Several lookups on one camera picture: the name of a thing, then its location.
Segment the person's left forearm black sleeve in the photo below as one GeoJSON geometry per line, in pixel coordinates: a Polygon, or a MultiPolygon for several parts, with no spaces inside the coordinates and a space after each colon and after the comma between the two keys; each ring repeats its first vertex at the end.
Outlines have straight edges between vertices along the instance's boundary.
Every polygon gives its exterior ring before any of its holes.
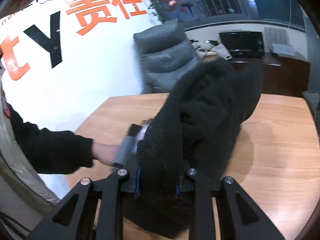
{"type": "Polygon", "coordinates": [[[53,132],[24,122],[9,106],[15,139],[34,170],[40,174],[72,174],[93,166],[93,140],[71,131],[53,132]]]}

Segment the person's left hand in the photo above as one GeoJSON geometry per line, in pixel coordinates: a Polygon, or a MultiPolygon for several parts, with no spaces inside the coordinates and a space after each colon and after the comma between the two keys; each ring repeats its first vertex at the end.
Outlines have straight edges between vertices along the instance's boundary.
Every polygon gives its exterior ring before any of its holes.
{"type": "Polygon", "coordinates": [[[107,166],[114,166],[114,158],[118,145],[100,144],[93,142],[91,152],[93,159],[107,166]]]}

